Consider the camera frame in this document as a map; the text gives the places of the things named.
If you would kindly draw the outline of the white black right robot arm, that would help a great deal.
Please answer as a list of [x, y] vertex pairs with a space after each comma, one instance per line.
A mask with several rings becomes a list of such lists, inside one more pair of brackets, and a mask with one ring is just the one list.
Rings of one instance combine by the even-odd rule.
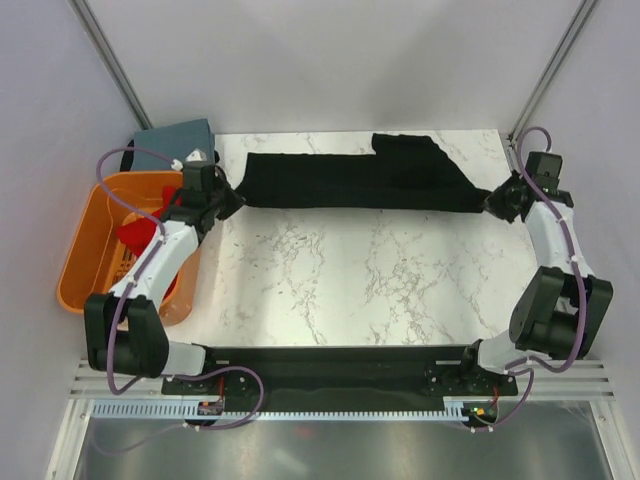
[[596, 277], [581, 251], [571, 196], [557, 186], [553, 177], [513, 172], [485, 200], [496, 218], [522, 220], [538, 267], [508, 329], [465, 348], [457, 377], [469, 393], [483, 392], [494, 373], [515, 375], [524, 365], [565, 372], [589, 352], [612, 301], [612, 284]]

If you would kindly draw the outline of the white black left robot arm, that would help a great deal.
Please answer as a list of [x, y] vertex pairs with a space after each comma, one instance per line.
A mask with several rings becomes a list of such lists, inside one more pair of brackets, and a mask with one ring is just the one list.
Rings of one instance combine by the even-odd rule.
[[168, 206], [165, 216], [157, 218], [107, 192], [155, 227], [147, 248], [125, 277], [108, 293], [90, 295], [84, 306], [89, 364], [106, 373], [114, 395], [142, 378], [184, 377], [198, 393], [211, 392], [219, 382], [220, 371], [205, 360], [203, 347], [168, 339], [159, 308], [179, 270], [215, 222], [229, 218], [245, 200], [218, 177], [209, 186], [185, 185], [177, 193], [180, 203]]

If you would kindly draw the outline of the folded grey blue t shirt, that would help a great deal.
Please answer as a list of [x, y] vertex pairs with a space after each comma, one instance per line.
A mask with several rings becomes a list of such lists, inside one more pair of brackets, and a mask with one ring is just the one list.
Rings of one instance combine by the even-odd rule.
[[[214, 159], [215, 135], [207, 119], [196, 119], [149, 130], [133, 135], [130, 146], [160, 153], [171, 159], [184, 160], [195, 149]], [[135, 151], [131, 171], [170, 170], [163, 160], [144, 152]]]

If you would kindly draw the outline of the red t shirt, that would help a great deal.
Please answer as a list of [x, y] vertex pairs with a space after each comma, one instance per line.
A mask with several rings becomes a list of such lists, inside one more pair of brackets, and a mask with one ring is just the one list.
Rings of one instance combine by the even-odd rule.
[[[144, 197], [140, 192], [127, 192], [127, 199], [137, 209], [160, 219], [167, 208], [172, 205], [172, 197], [180, 187], [165, 185], [159, 188], [155, 185], [150, 197]], [[116, 229], [118, 242], [123, 246], [119, 254], [120, 264], [115, 270], [112, 283], [118, 283], [124, 278], [134, 265], [137, 258], [150, 244], [156, 230], [156, 224], [139, 213], [130, 211], [125, 216], [123, 224]]]

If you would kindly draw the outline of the orange plastic basket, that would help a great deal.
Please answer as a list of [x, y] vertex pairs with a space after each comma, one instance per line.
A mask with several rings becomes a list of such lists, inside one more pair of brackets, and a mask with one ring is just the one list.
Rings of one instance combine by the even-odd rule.
[[104, 183], [105, 187], [96, 186], [91, 191], [57, 288], [60, 305], [74, 314], [83, 313], [90, 294], [108, 292], [120, 264], [123, 246], [116, 229], [130, 210], [107, 193], [111, 191], [130, 204], [127, 192], [150, 197], [155, 185], [181, 187], [182, 176], [172, 171], [124, 172], [106, 177]]

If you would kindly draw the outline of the aluminium base extrusion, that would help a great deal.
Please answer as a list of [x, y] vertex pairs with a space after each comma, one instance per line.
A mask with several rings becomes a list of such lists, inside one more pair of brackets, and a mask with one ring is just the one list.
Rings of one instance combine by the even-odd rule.
[[[539, 365], [531, 365], [534, 384], [529, 398], [535, 401], [552, 400], [604, 400], [614, 397], [604, 365], [596, 360], [576, 362], [563, 373], [552, 373]], [[115, 376], [116, 384], [122, 386], [133, 377]], [[524, 392], [528, 374], [516, 377], [519, 392]], [[116, 399], [156, 399], [160, 397], [162, 379], [140, 380]], [[106, 374], [92, 370], [88, 361], [81, 360], [72, 382], [69, 398], [111, 398]]]

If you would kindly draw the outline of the black mounting rail plate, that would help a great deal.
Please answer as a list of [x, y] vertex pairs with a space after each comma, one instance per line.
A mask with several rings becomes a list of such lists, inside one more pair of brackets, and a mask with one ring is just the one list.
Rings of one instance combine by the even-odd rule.
[[165, 395], [221, 394], [254, 406], [428, 407], [447, 397], [514, 397], [515, 380], [464, 371], [468, 346], [213, 348], [204, 370], [232, 372], [207, 380], [164, 381]]

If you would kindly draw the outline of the aluminium frame post left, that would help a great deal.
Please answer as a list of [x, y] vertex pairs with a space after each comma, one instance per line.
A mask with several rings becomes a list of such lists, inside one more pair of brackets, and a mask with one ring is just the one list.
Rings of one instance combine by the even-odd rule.
[[143, 130], [152, 128], [152, 121], [89, 2], [86, 0], [70, 0], [69, 4], [138, 126]]

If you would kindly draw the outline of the aluminium frame post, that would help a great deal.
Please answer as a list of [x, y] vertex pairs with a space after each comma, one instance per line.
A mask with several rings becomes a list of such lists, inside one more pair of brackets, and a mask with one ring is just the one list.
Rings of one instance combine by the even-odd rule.
[[512, 148], [515, 147], [516, 141], [522, 136], [533, 115], [542, 104], [600, 4], [600, 0], [582, 0], [579, 2], [575, 13], [543, 68], [514, 125], [505, 137]]
[[86, 0], [70, 0], [69, 4], [138, 126], [143, 130], [152, 128], [152, 121], [89, 2]]

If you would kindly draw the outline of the aluminium frame post right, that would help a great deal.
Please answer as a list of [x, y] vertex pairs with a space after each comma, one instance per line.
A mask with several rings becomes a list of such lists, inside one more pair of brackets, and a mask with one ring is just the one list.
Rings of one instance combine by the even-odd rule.
[[579, 2], [575, 13], [543, 68], [514, 125], [505, 137], [512, 148], [515, 147], [516, 141], [522, 136], [533, 115], [542, 104], [600, 4], [600, 0], [582, 0]]

